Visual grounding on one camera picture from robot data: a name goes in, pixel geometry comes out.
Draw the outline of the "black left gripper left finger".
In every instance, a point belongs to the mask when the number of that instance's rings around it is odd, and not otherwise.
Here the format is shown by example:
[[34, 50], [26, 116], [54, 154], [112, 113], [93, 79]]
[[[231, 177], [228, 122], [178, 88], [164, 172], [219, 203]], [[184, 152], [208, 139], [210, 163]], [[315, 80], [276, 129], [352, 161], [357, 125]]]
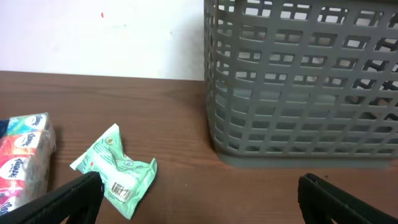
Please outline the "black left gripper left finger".
[[104, 197], [104, 183], [99, 172], [81, 177], [1, 215], [1, 223], [67, 223], [93, 224]]

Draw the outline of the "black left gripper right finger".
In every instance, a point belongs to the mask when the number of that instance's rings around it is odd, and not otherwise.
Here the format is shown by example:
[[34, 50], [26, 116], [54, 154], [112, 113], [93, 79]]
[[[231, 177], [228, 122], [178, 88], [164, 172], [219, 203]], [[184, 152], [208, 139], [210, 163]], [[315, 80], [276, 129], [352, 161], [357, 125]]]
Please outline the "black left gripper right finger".
[[298, 180], [298, 203], [305, 224], [397, 224], [397, 218], [311, 173]]

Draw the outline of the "colourful tissue multipack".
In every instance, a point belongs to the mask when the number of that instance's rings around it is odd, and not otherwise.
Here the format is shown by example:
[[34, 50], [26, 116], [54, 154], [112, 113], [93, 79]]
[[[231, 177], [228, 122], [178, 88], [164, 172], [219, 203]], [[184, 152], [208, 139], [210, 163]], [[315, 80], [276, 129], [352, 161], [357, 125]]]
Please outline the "colourful tissue multipack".
[[1, 215], [46, 194], [56, 149], [48, 113], [1, 120]]

